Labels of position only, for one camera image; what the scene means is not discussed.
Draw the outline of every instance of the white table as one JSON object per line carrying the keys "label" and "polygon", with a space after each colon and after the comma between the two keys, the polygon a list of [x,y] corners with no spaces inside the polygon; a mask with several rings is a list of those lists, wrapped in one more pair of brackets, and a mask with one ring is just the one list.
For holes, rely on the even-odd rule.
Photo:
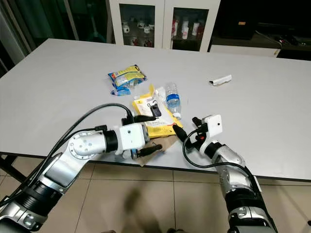
{"label": "white table", "polygon": [[[182,102],[182,124],[221,114],[224,132],[215,137],[242,155],[258,176],[311,180],[311,63],[243,55],[160,50],[49,39],[0,79],[0,151],[46,156],[63,132],[94,106],[133,96],[110,95],[107,73],[137,64],[148,76],[147,92],[173,81]],[[232,74],[233,80],[208,83]],[[123,110],[104,109],[78,129],[121,124]],[[209,160],[197,153],[201,164]],[[136,164],[113,154],[103,162]],[[177,141],[148,166],[192,169]]]}

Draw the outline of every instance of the black cable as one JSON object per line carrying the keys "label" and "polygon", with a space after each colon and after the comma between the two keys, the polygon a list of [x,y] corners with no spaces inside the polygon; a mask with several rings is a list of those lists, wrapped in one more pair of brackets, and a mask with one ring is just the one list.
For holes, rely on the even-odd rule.
{"label": "black cable", "polygon": [[267,36],[267,35],[265,35],[265,34],[262,34],[262,33],[258,32],[258,31],[255,31],[255,32],[256,32],[257,34],[259,34],[259,35],[261,35],[261,36],[267,38],[267,39],[270,40],[270,41],[273,41],[273,42],[278,43],[278,44],[281,46],[281,50],[283,49],[283,43],[281,43],[281,42],[279,42],[279,41],[277,41],[277,40],[274,40],[274,39],[270,38],[269,36]]}
{"label": "black cable", "polygon": [[[58,146],[58,148],[57,148],[56,150],[58,150],[62,145],[64,145],[64,144],[65,144],[72,136],[74,136],[76,133],[81,132],[81,131],[93,131],[93,130],[95,130],[95,128],[88,128],[88,129],[77,130],[77,131],[71,133],[69,136],[67,136],[67,137],[59,144],[59,146]],[[37,173],[37,172],[38,172],[38,169],[42,166],[43,162],[44,162],[44,160],[41,161],[41,163],[29,174],[28,177],[31,178],[32,176],[34,176],[34,174]],[[21,184],[19,185],[19,187],[10,195],[9,199],[12,199],[12,198],[15,199],[15,198],[16,198],[16,197],[15,197],[15,194],[16,194],[19,190],[21,190],[21,189],[23,188],[23,186],[24,186],[23,183],[21,183]]]}
{"label": "black cable", "polygon": [[9,197],[7,200],[2,201],[2,202],[0,203],[0,208],[1,208],[2,206],[6,205],[6,204],[8,204],[8,203],[10,203],[10,202],[12,202],[14,199],[16,199],[18,196],[20,196],[21,193],[22,193],[22,192],[19,192],[19,193],[17,193],[16,195],[14,195],[12,198]]}
{"label": "black cable", "polygon": [[[119,104],[119,103],[106,103],[106,104],[102,104],[99,105],[93,109],[91,109],[90,111],[88,111],[87,113],[85,113],[82,117],[80,117],[64,134],[63,136],[57,141],[57,143],[54,145],[54,147],[52,148],[52,150],[50,151],[50,153],[47,156],[47,160],[58,150],[58,148],[60,147],[60,144],[62,143],[62,141],[68,136],[68,134],[75,128],[77,127],[78,124],[80,124],[81,121],[83,121],[85,118],[87,118],[89,115],[91,115],[92,113],[96,112],[97,110],[100,110],[102,108],[105,107],[110,107],[110,106],[117,106],[120,108],[123,108],[127,115],[131,118],[132,122],[134,123],[134,118],[133,115],[131,113],[131,111],[124,105]],[[40,167],[40,169],[38,170],[38,172],[35,174],[35,177],[32,179],[32,181],[30,182],[29,185],[31,185],[39,176],[40,172],[42,171],[42,168],[44,167],[46,161],[42,164],[42,166]]]}
{"label": "black cable", "polygon": [[[196,129],[192,132],[190,132],[190,134],[188,134],[188,136],[186,137],[186,139],[184,140],[183,142],[183,154],[184,154],[184,157],[185,159],[193,166],[196,166],[196,167],[199,167],[199,168],[211,168],[211,167],[216,167],[216,166],[224,166],[224,165],[229,165],[229,166],[235,166],[235,167],[238,167],[240,168],[242,171],[244,171],[248,177],[249,177],[249,180],[250,180],[250,183],[252,185],[252,187],[255,189],[255,194],[258,195],[262,200],[263,200],[263,197],[261,195],[261,192],[257,186],[257,183],[255,181],[255,178],[253,176],[253,174],[250,172],[250,170],[247,168],[247,167],[243,167],[239,164],[235,164],[235,163],[231,163],[231,162],[222,162],[222,163],[216,163],[216,164],[210,164],[210,165],[200,165],[200,164],[196,164],[195,162],[193,162],[186,154],[186,142],[190,139],[190,137],[196,133],[200,131],[200,128],[199,129]],[[276,226],[275,226],[275,223],[273,221],[273,219],[270,217],[269,213],[268,213],[268,210],[267,210],[267,207],[264,205],[265,209],[264,211],[266,212],[266,215],[268,216],[270,222],[272,223],[272,226],[275,230],[275,232],[277,233],[277,229],[276,229]]]}
{"label": "black cable", "polygon": [[129,108],[127,108],[126,106],[119,104],[119,103],[106,103],[106,104],[102,104],[99,105],[91,110],[89,110],[88,112],[86,112],[82,117],[80,117],[63,135],[62,137],[55,143],[54,147],[51,149],[51,151],[49,152],[49,154],[47,155],[47,157],[31,172],[31,174],[19,185],[19,187],[10,195],[8,200],[13,200],[14,198],[16,198],[16,195],[18,194],[18,191],[23,189],[23,187],[29,185],[31,186],[31,184],[33,184],[40,172],[42,171],[42,169],[44,168],[44,166],[46,165],[46,162],[52,157],[52,155],[65,143],[65,139],[68,140],[68,135],[69,133],[78,125],[80,124],[81,121],[83,121],[85,118],[87,118],[89,115],[91,115],[92,113],[96,112],[97,110],[100,110],[102,108],[105,107],[110,107],[110,106],[116,106],[116,107],[120,107],[123,108],[126,113],[127,116],[130,118],[131,122],[134,123],[134,117],[132,115],[132,112],[130,111]]}

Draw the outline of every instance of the table leg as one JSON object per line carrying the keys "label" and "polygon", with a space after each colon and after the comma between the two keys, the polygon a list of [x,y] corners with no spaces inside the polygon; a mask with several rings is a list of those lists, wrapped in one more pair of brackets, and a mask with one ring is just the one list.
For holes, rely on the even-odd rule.
{"label": "table leg", "polygon": [[17,158],[17,156],[7,155],[5,159],[3,159],[1,156],[0,156],[0,169],[7,172],[9,175],[14,177],[19,182],[23,182],[26,179],[26,176],[24,176],[20,171],[18,171],[16,168],[12,166],[12,163]]}

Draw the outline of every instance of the tiled floor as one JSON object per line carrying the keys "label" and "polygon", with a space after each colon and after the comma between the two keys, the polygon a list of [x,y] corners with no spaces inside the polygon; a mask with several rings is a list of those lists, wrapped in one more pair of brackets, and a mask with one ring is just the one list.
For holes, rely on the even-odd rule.
{"label": "tiled floor", "polygon": [[[40,160],[18,158],[24,174]],[[0,173],[0,199],[18,182]],[[280,233],[311,233],[311,183],[259,180]],[[225,233],[225,201],[218,176],[128,166],[87,164],[51,211],[40,233]]]}

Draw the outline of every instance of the black connector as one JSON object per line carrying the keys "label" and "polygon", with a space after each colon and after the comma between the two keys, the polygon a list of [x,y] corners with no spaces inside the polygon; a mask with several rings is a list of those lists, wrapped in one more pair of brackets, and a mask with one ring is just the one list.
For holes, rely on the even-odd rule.
{"label": "black connector", "polygon": [[147,147],[147,148],[139,150],[137,152],[137,156],[138,157],[143,157],[143,156],[152,154],[153,152],[155,152],[157,150],[160,150],[160,149],[162,149],[162,145],[161,144],[157,144],[157,145],[155,145],[153,147]]}
{"label": "black connector", "polygon": [[95,126],[95,131],[107,131],[107,126],[106,125],[99,125],[99,126]]}
{"label": "black connector", "polygon": [[202,125],[202,120],[197,117],[192,118],[192,122],[196,125],[196,127]]}
{"label": "black connector", "polygon": [[138,115],[134,117],[134,122],[145,122],[145,121],[153,121],[156,120],[155,116],[145,116],[145,115]]}
{"label": "black connector", "polygon": [[[180,139],[180,141],[184,142],[187,138],[186,131],[183,130],[183,128],[179,127],[178,125],[173,125],[173,130],[175,131],[176,136]],[[191,149],[192,143],[190,139],[186,142],[186,148]]]}
{"label": "black connector", "polygon": [[208,131],[207,123],[202,124],[197,130],[198,133],[206,133],[207,131]]}

